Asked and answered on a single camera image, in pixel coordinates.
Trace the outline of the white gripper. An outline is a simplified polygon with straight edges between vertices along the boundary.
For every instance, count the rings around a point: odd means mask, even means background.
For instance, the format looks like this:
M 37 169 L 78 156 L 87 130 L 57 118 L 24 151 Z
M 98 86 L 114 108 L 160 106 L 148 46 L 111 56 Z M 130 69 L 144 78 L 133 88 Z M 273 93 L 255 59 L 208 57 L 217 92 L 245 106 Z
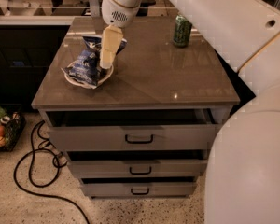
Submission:
M 100 66 L 109 69 L 115 60 L 123 32 L 120 28 L 127 27 L 135 17 L 139 3 L 134 0 L 103 0 L 102 17 L 106 27 L 102 34 Z

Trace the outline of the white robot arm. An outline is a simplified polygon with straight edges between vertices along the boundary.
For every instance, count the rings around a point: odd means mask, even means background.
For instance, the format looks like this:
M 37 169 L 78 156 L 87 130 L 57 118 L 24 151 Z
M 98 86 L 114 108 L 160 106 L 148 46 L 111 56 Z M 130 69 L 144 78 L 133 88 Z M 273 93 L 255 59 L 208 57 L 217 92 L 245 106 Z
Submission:
M 211 148 L 204 224 L 280 224 L 280 11 L 261 0 L 169 1 L 255 95 Z M 139 4 L 103 0 L 103 18 Z

